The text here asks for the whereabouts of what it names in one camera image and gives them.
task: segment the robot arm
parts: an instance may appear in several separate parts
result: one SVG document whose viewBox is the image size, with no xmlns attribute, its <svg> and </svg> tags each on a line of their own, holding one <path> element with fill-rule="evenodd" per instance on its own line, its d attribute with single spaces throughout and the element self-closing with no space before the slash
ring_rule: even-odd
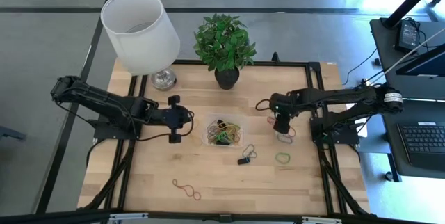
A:
<svg viewBox="0 0 445 224">
<path fill-rule="evenodd" d="M 158 109 L 158 102 L 144 97 L 122 97 L 108 93 L 89 86 L 80 78 L 73 76 L 59 78 L 51 91 L 51 96 L 57 104 L 79 103 L 107 119 L 106 122 L 89 120 L 93 127 L 106 125 L 109 128 L 130 132 L 136 139 L 138 135 L 135 124 L 156 125 L 167 126 L 171 130 L 170 143 L 180 143 L 181 136 L 176 134 L 176 130 L 193 118 L 193 113 L 183 106 L 176 105 L 180 100 L 178 95 L 168 98 L 170 109 Z"/>
<path fill-rule="evenodd" d="M 400 113 L 403 110 L 402 95 L 387 84 L 360 86 L 354 89 L 322 91 L 303 88 L 285 95 L 274 93 L 269 99 L 269 108 L 277 118 L 274 129 L 286 134 L 289 121 L 303 111 L 315 111 L 322 105 L 355 103 L 341 113 L 329 112 L 323 117 L 322 131 L 333 131 L 337 127 L 351 126 L 355 120 L 376 113 Z"/>
</svg>

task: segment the table lamp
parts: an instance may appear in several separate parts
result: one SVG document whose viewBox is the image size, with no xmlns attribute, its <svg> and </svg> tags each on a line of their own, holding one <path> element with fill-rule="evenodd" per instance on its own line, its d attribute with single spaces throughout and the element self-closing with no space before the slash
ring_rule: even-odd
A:
<svg viewBox="0 0 445 224">
<path fill-rule="evenodd" d="M 100 18 L 131 75 L 151 74 L 159 90 L 175 85 L 176 75 L 168 67 L 178 56 L 180 41 L 161 0 L 108 0 Z"/>
</svg>

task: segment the potted plant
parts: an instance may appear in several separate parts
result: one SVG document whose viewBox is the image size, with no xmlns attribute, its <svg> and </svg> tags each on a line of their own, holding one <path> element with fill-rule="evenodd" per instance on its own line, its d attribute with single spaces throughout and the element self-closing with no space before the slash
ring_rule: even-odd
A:
<svg viewBox="0 0 445 224">
<path fill-rule="evenodd" d="M 199 31 L 194 32 L 195 53 L 209 66 L 209 71 L 215 70 L 216 81 L 226 90 L 238 81 L 239 69 L 254 64 L 252 57 L 257 53 L 255 43 L 249 45 L 248 32 L 243 29 L 246 26 L 238 18 L 217 14 L 204 17 Z"/>
</svg>

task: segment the lamp base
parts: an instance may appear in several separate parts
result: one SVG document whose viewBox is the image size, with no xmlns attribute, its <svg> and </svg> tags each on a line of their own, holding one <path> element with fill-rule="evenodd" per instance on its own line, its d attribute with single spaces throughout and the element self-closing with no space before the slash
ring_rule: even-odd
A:
<svg viewBox="0 0 445 224">
<path fill-rule="evenodd" d="M 176 84 L 176 74 L 170 68 L 166 68 L 150 78 L 155 89 L 160 91 L 170 90 Z"/>
</svg>

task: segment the wooden table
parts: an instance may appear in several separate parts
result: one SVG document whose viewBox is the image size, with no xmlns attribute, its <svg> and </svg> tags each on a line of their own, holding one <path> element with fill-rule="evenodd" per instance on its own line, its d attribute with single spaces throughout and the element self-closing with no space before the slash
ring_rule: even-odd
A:
<svg viewBox="0 0 445 224">
<path fill-rule="evenodd" d="M 124 209 L 128 211 L 168 211 L 233 214 L 326 214 L 321 170 L 316 146 L 309 129 L 310 112 L 291 121 L 296 129 L 292 145 L 275 139 L 275 131 L 266 122 L 270 111 L 256 111 L 255 104 L 272 93 L 286 93 L 308 86 L 305 69 L 301 67 L 248 66 L 231 90 L 222 90 L 213 72 L 204 65 L 173 65 L 176 86 L 161 92 L 148 83 L 147 98 L 167 107 L 167 98 L 180 95 L 182 106 L 195 113 L 195 128 L 180 144 L 169 144 L 168 137 L 137 142 Z M 340 89 L 335 63 L 321 63 L 326 90 Z M 116 61 L 108 91 L 127 95 L 130 74 Z M 312 74 L 314 87 L 316 77 Z M 136 84 L 138 94 L 140 80 Z M 333 106 L 331 111 L 345 107 Z M 210 113 L 237 114 L 245 117 L 245 139 L 255 145 L 256 159 L 244 166 L 237 165 L 243 148 L 208 146 L 202 143 L 205 120 Z M 180 133 L 189 130 L 184 126 Z M 144 126 L 141 138 L 168 132 L 166 127 Z M 88 204 L 109 178 L 116 140 L 98 145 L 91 154 L 79 207 Z M 288 164 L 275 160 L 278 152 L 291 155 Z M 357 154 L 347 145 L 337 145 L 341 178 L 362 208 L 369 210 L 366 191 Z M 190 184 L 201 193 L 201 200 L 186 196 L 172 185 Z M 335 186 L 330 188 L 334 209 L 339 211 Z M 119 182 L 113 196 L 116 206 Z"/>
</svg>

